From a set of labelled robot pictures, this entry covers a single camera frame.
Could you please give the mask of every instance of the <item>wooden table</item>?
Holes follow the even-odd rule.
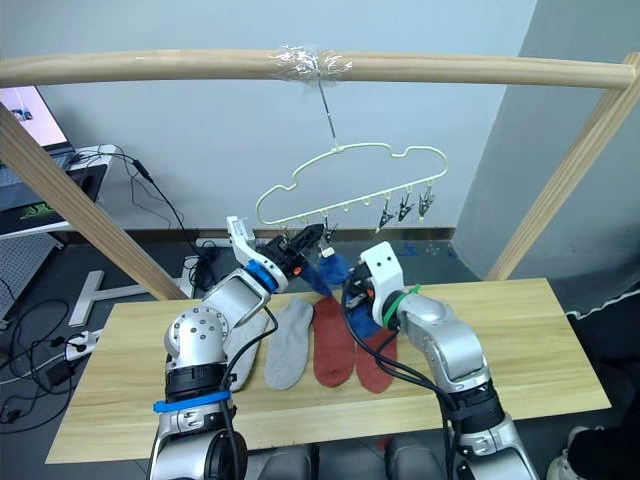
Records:
[[[450,303],[477,332],[502,404],[514,418],[610,406],[587,357],[544,279],[423,287]],[[276,295],[274,312],[293,294]],[[301,294],[313,303],[317,294]],[[151,404],[163,399],[163,334],[197,300],[116,305],[53,443],[47,463],[146,458],[157,428]],[[234,421],[250,449],[380,435],[441,425],[433,394],[395,379],[376,395],[354,372],[337,388],[320,386],[312,354],[287,391],[264,383],[262,345],[247,388],[234,394]],[[400,339],[399,359],[428,372],[423,356]]]

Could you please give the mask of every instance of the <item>white wall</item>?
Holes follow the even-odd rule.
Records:
[[[640,50],[639,19],[637,0],[540,0],[521,55],[619,63]],[[474,273],[489,272],[601,95],[508,88],[454,236]],[[580,311],[640,281],[639,131],[636,107],[512,278],[548,277]]]
[[[318,48],[517,55],[535,0],[110,2],[3,0],[7,57],[160,48]],[[431,144],[450,173],[427,225],[455,226],[504,94],[503,86],[344,83],[327,90],[342,143],[381,141],[401,150]],[[222,227],[237,214],[258,226],[254,205],[274,183],[332,144],[317,91],[283,81],[162,81],[42,88],[76,146],[115,143],[141,159],[190,227]],[[423,176],[402,166],[340,156],[305,176],[300,194],[274,198],[283,216]],[[125,228],[162,228],[129,203],[128,182],[105,207]],[[397,208],[399,197],[392,200]],[[158,207],[152,202],[147,206]],[[341,227],[372,227],[375,207],[332,215]],[[416,224],[411,218],[402,226]]]

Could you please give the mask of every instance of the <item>gray sock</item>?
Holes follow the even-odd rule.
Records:
[[[313,307],[293,297],[277,318],[280,326],[269,338],[264,380],[271,388],[286,390],[298,383],[307,364]]]
[[[231,330],[229,336],[224,342],[224,352],[227,354],[228,362],[231,361],[233,356],[238,353],[238,350],[240,350],[246,343],[264,332],[264,329],[267,326],[267,321],[268,317],[264,313],[258,313],[244,324]],[[240,360],[238,360],[238,363],[233,367],[233,370],[231,370],[231,373],[235,373],[237,377],[236,381],[231,384],[232,392],[241,389],[244,382],[249,378],[259,343],[260,342],[252,345],[249,350],[244,352],[240,357]]]

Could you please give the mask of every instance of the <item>computer screen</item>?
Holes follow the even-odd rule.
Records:
[[[0,102],[45,150],[52,152],[70,147],[36,87],[0,88]]]

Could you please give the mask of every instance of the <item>wooden rod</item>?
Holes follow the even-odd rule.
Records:
[[[187,298],[171,277],[51,160],[4,105],[0,105],[0,158],[109,260],[155,298]]]
[[[628,55],[625,63],[640,69],[640,53]],[[487,280],[505,280],[511,275],[639,100],[640,78],[622,92],[608,91],[603,95],[569,153],[500,254]]]
[[[286,69],[278,50],[147,50],[0,60],[0,86],[173,79],[273,79]],[[494,83],[625,89],[632,65],[545,58],[322,51],[347,71],[332,78],[367,82]]]

